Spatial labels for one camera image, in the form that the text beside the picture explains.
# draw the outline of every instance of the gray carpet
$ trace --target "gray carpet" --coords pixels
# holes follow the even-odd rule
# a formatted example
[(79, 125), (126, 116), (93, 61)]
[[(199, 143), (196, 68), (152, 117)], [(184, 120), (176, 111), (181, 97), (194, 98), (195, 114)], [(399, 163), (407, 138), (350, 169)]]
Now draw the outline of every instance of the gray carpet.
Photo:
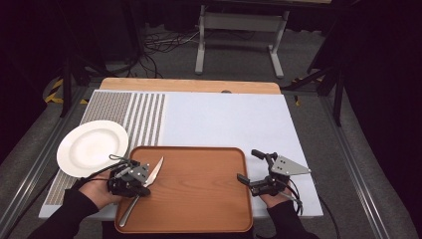
[[(237, 33), (248, 38), (251, 33)], [(279, 57), (285, 72), (282, 80), (275, 78), (271, 60), (266, 50), (273, 36), (266, 33), (255, 33), (252, 38), (244, 40), (238, 35), (214, 33), (206, 39), (204, 73), (194, 74), (197, 44), (190, 42), (179, 46), (169, 53), (150, 55), (154, 59), (158, 72), (166, 79), (204, 79), (275, 82), (286, 86), (296, 77), (306, 76), (307, 68), (318, 47), (323, 41), (319, 33), (287, 31), (282, 39)], [(142, 62), (153, 68), (151, 61)], [(133, 77), (146, 78), (140, 65), (131, 71)], [(88, 99), (99, 83), (92, 83), (85, 98)], [(373, 232), (364, 207), (356, 193), (352, 177), (347, 170), (343, 151), (330, 125), (331, 118), (324, 110), (319, 97), (308, 93), (300, 95), (301, 104), (297, 106), (292, 93), (285, 93), (292, 118), (297, 129), (316, 190), (332, 212), (342, 238), (377, 238)], [(78, 105), (71, 117), (66, 131), (79, 124), (86, 105)], [(15, 149), (0, 166), (0, 210), (5, 211), (14, 197), (20, 181), (31, 168), (34, 159), (44, 146), (44, 142), (59, 119), (61, 106), (49, 104), (39, 119), (22, 138)], [(357, 119), (344, 96), (341, 112), (342, 132), (346, 136), (352, 154), (356, 159), (360, 173), (373, 196), (380, 217), (390, 238), (418, 238), (399, 197), (388, 183), (376, 158), (373, 156)], [(51, 158), (34, 188), (32, 197), (40, 190), (57, 168), (56, 159)], [(43, 221), (38, 219), (38, 212), (46, 197), (43, 192), (27, 214), (22, 218), (10, 238), (25, 238)], [(326, 211), (324, 216), (304, 218), (305, 227), (320, 238), (335, 238), (333, 223)], [(257, 220), (255, 228), (263, 236), (271, 236), (274, 227), (269, 220)], [(97, 221), (84, 221), (77, 238), (101, 238), (101, 225)]]

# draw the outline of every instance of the white plate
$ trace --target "white plate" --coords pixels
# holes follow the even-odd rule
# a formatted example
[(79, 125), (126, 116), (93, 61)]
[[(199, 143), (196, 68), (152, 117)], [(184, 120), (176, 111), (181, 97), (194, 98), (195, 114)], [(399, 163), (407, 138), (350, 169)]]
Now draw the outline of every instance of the white plate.
[(127, 132), (120, 124), (109, 120), (90, 121), (66, 135), (59, 145), (57, 162), (66, 174), (87, 177), (117, 163), (109, 155), (124, 156), (127, 146)]

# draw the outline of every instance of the metal bracket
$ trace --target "metal bracket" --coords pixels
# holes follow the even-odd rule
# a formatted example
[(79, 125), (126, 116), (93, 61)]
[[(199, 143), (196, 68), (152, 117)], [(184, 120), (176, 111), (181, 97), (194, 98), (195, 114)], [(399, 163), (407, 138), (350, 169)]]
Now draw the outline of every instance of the metal bracket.
[(148, 178), (148, 169), (149, 164), (145, 164), (138, 167), (134, 167), (128, 174), (134, 179), (140, 181), (142, 184), (145, 184), (146, 179)]
[(271, 171), (286, 176), (311, 173), (309, 168), (281, 155), (277, 157)]

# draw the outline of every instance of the knife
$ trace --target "knife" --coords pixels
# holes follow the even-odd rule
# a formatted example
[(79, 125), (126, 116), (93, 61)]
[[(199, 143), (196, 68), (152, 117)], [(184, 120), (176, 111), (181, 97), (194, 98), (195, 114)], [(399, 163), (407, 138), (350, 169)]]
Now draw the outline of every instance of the knife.
[[(164, 161), (164, 157), (161, 157), (161, 159), (158, 161), (155, 168), (152, 170), (151, 174), (149, 174), (148, 178), (146, 179), (145, 184), (143, 184), (144, 187), (150, 186), (155, 181), (155, 178), (157, 177), (159, 169), (161, 169), (163, 161)], [(124, 212), (123, 216), (120, 219), (120, 222), (118, 223), (120, 227), (123, 227), (124, 225), (126, 225), (127, 218), (129, 217), (130, 212), (133, 209), (134, 205), (136, 204), (137, 200), (139, 200), (139, 197), (140, 197), (139, 195), (136, 195), (136, 197), (133, 198), (132, 202), (127, 207), (126, 211)]]

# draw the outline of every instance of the human hand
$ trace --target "human hand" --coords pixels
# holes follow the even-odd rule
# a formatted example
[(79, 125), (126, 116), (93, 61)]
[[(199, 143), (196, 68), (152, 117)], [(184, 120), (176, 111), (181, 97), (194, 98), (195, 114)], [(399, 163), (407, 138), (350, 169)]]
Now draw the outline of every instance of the human hand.
[[(285, 193), (287, 195), (292, 195), (291, 191), (287, 187), (285, 188), (283, 193)], [(286, 202), (286, 201), (290, 200), (290, 198), (283, 195), (282, 193), (277, 193), (277, 195), (275, 195), (275, 196), (272, 196), (270, 194), (263, 194), (263, 195), (260, 195), (260, 198), (265, 202), (265, 204), (267, 204), (267, 208), (272, 208), (279, 203)]]
[(108, 192), (106, 182), (109, 179), (109, 170), (95, 176), (93, 180), (85, 183), (79, 191), (89, 198), (99, 210), (109, 205), (121, 201), (121, 196), (112, 195)]

